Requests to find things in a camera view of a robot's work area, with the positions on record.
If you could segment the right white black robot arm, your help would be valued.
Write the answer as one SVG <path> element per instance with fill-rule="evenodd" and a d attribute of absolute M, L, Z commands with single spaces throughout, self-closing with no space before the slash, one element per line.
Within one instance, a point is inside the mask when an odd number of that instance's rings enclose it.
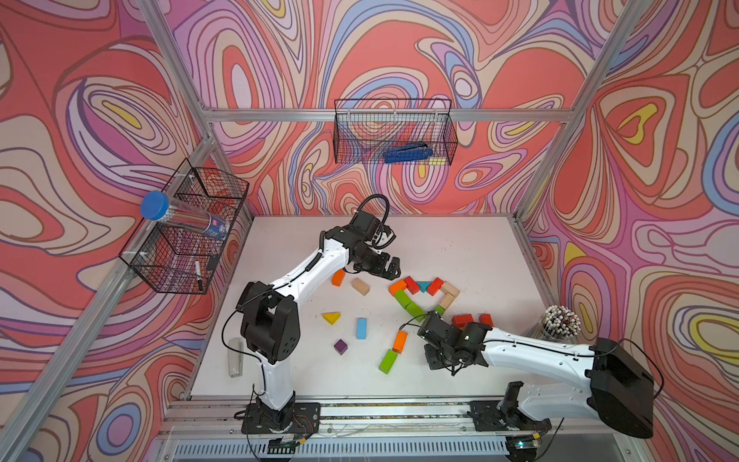
<path fill-rule="evenodd" d="M 451 325 L 437 312 L 421 318 L 418 335 L 432 371 L 456 375 L 473 366 L 516 369 L 550 379 L 510 382 L 500 400 L 474 400 L 478 431 L 544 434 L 554 419 L 591 419 L 629 437 L 654 436 L 654 377 L 621 343 L 598 338 L 568 345 L 515 335 L 485 323 Z"/>

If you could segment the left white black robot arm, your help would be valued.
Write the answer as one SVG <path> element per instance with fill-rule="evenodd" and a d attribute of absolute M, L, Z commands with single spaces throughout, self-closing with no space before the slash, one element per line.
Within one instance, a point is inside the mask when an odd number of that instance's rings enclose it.
<path fill-rule="evenodd" d="M 251 282 L 242 292 L 236 311 L 248 354 L 262 367 L 261 409 L 281 415 L 294 406 L 289 357 L 300 340 L 299 308 L 319 286 L 347 266 L 389 281 L 400 278 L 400 259 L 385 251 L 396 240 L 389 215 L 387 196 L 368 196 L 348 224 L 321 232 L 318 247 L 294 269 L 271 283 Z"/>

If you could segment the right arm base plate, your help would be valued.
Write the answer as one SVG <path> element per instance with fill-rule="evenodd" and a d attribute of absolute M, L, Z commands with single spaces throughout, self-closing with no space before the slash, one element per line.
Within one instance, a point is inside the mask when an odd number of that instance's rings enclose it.
<path fill-rule="evenodd" d="M 547 433 L 552 429 L 549 419 L 536 421 L 518 408 L 502 410 L 498 400 L 473 400 L 467 415 L 473 420 L 475 430 Z"/>

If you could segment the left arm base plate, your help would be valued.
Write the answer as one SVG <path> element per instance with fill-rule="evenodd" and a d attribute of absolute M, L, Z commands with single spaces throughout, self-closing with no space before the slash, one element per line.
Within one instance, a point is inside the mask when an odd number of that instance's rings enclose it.
<path fill-rule="evenodd" d="M 274 410 L 255 402 L 248 404 L 242 419 L 242 434 L 310 436 L 319 430 L 321 405 L 318 402 L 287 404 L 282 410 Z"/>

